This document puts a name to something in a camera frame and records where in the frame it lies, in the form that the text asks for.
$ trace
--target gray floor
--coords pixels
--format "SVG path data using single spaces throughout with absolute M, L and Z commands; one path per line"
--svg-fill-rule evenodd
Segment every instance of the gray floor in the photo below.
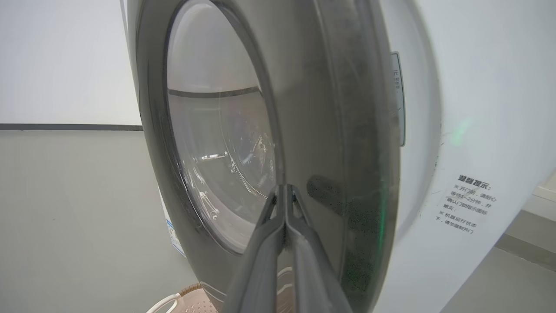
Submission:
M 0 146 L 1 313 L 145 312 L 196 282 L 142 132 L 3 130 Z M 443 313 L 554 312 L 555 295 L 556 273 L 494 248 Z

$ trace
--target wall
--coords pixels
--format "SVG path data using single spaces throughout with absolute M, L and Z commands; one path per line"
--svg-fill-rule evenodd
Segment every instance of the wall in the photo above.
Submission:
M 141 125 L 117 0 L 0 3 L 0 123 Z
M 146 312 L 196 282 L 141 131 L 0 131 L 0 312 Z

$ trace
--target door glass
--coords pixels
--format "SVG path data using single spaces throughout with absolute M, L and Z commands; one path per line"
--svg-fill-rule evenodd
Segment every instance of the door glass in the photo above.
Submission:
M 188 1 L 180 9 L 167 87 L 193 205 L 214 236 L 242 252 L 275 185 L 274 144 L 251 60 L 211 2 Z

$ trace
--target white washing machine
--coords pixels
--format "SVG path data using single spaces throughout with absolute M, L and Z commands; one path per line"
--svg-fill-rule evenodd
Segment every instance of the white washing machine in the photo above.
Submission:
M 354 311 L 439 312 L 556 165 L 552 2 L 124 10 L 173 242 L 213 302 L 265 193 L 295 182 Z

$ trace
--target open washing machine door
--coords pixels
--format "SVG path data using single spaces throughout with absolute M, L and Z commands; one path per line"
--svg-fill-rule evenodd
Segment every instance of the open washing machine door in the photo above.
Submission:
M 394 240 L 399 129 L 377 3 L 144 0 L 129 48 L 158 185 L 215 307 L 266 196 L 296 186 L 355 312 L 376 302 Z M 278 307 L 294 275 L 279 255 Z

